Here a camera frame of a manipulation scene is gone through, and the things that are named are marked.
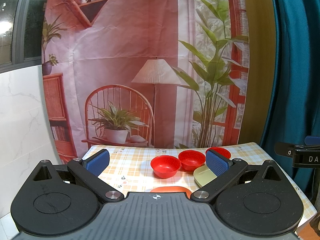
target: tablecloth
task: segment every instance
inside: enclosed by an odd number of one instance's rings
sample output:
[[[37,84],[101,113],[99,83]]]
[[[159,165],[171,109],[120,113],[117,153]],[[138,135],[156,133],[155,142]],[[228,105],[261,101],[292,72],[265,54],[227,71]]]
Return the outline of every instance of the tablecloth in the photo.
[[[265,160],[272,159],[256,143],[225,146],[224,148],[228,149],[231,153],[231,159],[242,158],[248,164],[262,164]],[[109,151],[110,164],[100,174],[99,178],[122,192],[124,196],[129,191],[149,192],[153,188],[164,186],[182,186],[190,189],[192,192],[199,189],[199,186],[194,181],[193,172],[185,172],[182,168],[178,170],[175,176],[169,179],[158,179],[153,175],[150,162],[154,157],[159,155],[178,157],[178,154],[185,149],[151,149],[95,145],[90,148],[83,159],[92,156],[101,149]],[[196,150],[205,153],[206,149],[199,148]],[[303,217],[299,223],[299,227],[301,227],[310,221],[317,211],[295,182],[285,172],[284,174],[298,193],[304,206]]]

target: blue curtain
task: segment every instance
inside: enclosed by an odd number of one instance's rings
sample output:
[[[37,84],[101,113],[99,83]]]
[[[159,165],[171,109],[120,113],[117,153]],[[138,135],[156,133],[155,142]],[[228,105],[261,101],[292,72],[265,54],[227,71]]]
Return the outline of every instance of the blue curtain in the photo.
[[[320,136],[320,0],[273,0],[277,51],[271,104],[261,146],[306,190],[312,169],[293,168],[277,141],[304,144]]]

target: gray ribbed panel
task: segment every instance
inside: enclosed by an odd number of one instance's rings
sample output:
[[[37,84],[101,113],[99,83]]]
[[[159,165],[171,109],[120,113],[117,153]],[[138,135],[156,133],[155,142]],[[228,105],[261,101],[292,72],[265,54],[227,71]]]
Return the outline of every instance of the gray ribbed panel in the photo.
[[[243,236],[223,225],[209,205],[184,193],[130,193],[119,203],[105,204],[97,218],[81,230],[41,238],[21,233],[14,240],[262,240]],[[294,234],[266,238],[297,240]]]

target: green plate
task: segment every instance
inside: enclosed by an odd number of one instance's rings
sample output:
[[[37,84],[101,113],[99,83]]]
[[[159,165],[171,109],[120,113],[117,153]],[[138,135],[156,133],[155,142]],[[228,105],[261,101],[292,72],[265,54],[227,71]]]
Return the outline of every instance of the green plate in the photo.
[[[197,168],[193,172],[193,176],[195,177],[195,182],[199,185],[199,187],[203,187],[208,184],[211,180],[215,179],[217,176],[207,167],[207,165],[201,166]]]

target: metal screw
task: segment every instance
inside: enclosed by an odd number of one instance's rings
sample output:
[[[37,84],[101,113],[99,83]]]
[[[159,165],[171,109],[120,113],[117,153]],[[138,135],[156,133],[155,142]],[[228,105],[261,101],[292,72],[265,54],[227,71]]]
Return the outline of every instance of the metal screw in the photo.
[[[196,198],[200,198],[200,199],[209,197],[209,193],[206,192],[206,191],[204,191],[204,190],[198,190],[198,191],[196,191],[195,193],[193,193],[193,195],[194,195]]]
[[[106,193],[107,198],[116,199],[121,197],[121,193],[119,191],[110,190]]]

